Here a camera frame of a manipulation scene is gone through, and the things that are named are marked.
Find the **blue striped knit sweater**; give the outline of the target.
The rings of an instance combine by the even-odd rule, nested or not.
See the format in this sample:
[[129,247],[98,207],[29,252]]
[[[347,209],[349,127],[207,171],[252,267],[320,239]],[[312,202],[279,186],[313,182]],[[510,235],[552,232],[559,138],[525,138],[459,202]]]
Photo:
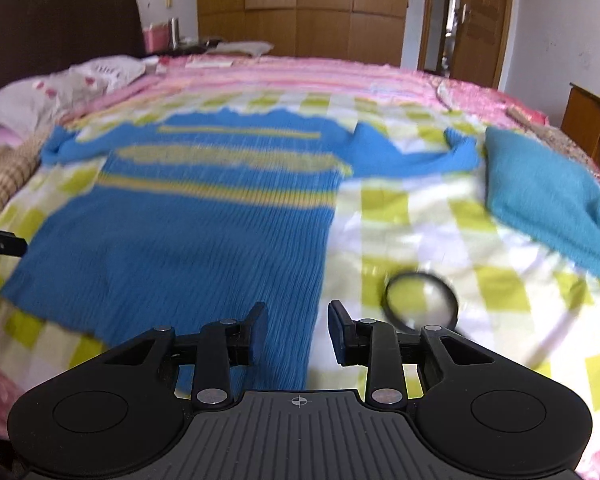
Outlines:
[[1,295],[108,347],[157,325],[193,333],[263,302],[262,358],[238,384],[300,389],[341,183],[476,168],[471,136],[450,129],[444,140],[404,153],[371,125],[286,110],[126,122],[91,141],[57,128],[44,164],[104,166],[38,228]]

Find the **beige brown striped sweater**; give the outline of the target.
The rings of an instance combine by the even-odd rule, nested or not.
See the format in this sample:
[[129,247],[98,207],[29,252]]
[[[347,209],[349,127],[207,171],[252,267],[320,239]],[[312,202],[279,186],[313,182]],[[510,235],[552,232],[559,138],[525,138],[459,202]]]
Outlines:
[[50,130],[36,132],[18,148],[0,146],[0,213],[40,164],[40,153]]

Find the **pink pillow sheet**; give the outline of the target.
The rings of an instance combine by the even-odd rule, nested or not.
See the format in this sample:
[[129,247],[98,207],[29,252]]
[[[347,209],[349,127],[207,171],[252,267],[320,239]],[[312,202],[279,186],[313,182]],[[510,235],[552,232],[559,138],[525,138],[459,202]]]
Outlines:
[[[130,96],[134,96],[134,94],[137,94],[153,84],[156,84],[159,80],[160,77],[158,75],[143,75],[136,81],[133,81],[132,84],[128,84],[124,88],[114,90],[111,93],[107,93],[106,96],[101,96],[100,98],[96,98],[91,102],[76,106],[73,110],[70,110],[70,112],[59,117],[56,122],[53,122],[51,125],[43,127],[38,131],[53,129],[53,126],[58,124],[58,122],[66,122],[67,120],[73,120],[84,115],[97,112],[98,110],[106,110],[106,108],[129,99]],[[29,138],[30,136],[25,139],[20,139],[19,136],[16,136],[15,133],[12,132],[12,130],[9,130],[5,127],[0,127],[0,146],[7,145],[11,148],[16,148]]]

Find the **grey dotted pillow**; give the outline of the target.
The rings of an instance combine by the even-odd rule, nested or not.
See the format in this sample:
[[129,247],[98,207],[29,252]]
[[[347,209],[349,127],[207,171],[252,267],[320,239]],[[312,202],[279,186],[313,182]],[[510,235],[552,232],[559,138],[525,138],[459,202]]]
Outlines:
[[144,73],[141,60],[116,55],[12,82],[0,90],[0,127],[25,139],[76,106],[124,88]]

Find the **dark wooden headboard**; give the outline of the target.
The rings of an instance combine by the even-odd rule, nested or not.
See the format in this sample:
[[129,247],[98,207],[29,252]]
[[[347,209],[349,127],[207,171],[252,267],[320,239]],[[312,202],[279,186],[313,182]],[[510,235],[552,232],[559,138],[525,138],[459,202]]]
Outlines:
[[110,55],[145,55],[136,0],[0,0],[0,89]]

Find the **teal folded knit garment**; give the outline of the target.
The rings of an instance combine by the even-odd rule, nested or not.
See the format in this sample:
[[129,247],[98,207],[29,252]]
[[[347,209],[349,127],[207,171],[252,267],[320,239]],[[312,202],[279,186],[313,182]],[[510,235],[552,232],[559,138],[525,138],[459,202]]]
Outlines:
[[522,134],[486,129],[486,209],[600,278],[600,184]]

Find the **pink storage box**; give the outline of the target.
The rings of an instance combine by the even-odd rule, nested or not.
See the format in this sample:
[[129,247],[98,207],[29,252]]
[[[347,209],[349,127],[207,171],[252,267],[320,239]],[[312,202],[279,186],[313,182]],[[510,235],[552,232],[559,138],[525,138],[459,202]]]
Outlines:
[[150,24],[143,28],[144,45],[147,54],[170,49],[170,25],[168,22]]

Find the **white flat box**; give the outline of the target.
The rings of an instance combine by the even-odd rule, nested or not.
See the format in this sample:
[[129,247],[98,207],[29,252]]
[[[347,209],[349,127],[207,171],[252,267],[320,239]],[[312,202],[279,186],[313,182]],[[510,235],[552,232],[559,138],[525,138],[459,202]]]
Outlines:
[[232,58],[215,58],[210,56],[206,58],[201,56],[200,58],[190,58],[186,63],[185,67],[190,70],[204,70],[205,68],[227,68],[234,64]]

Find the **steel thermos bottle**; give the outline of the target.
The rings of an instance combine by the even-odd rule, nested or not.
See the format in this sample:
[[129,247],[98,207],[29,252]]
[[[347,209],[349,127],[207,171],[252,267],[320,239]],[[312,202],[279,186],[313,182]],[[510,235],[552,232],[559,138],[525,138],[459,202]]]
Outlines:
[[180,21],[178,18],[170,18],[169,32],[169,48],[173,51],[178,50],[178,46],[180,45]]

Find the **grey cloth on nightstand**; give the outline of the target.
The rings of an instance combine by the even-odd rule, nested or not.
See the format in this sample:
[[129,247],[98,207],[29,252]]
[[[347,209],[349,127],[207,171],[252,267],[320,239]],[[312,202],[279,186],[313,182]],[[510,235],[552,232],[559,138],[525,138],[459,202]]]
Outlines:
[[260,56],[270,53],[273,49],[274,46],[266,41],[231,41],[219,42],[215,47],[210,48],[208,53],[260,58]]

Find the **wooden side cabinet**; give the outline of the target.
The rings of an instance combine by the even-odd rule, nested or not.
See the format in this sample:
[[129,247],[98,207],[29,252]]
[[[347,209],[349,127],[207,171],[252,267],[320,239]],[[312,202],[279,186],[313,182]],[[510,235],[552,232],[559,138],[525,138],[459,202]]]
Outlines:
[[600,97],[576,84],[570,87],[560,130],[600,168]]

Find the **wooden wardrobe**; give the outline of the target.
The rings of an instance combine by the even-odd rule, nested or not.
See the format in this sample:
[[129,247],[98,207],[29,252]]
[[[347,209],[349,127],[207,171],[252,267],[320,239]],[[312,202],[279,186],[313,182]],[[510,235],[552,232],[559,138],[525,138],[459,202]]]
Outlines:
[[273,54],[397,66],[408,0],[197,0],[204,39],[266,41]]

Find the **wooden door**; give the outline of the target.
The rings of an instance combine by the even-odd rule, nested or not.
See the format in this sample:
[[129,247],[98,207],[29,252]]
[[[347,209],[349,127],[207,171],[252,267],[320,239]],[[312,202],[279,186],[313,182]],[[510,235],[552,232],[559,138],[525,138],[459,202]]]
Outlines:
[[500,83],[513,0],[460,0],[450,77],[495,89]]

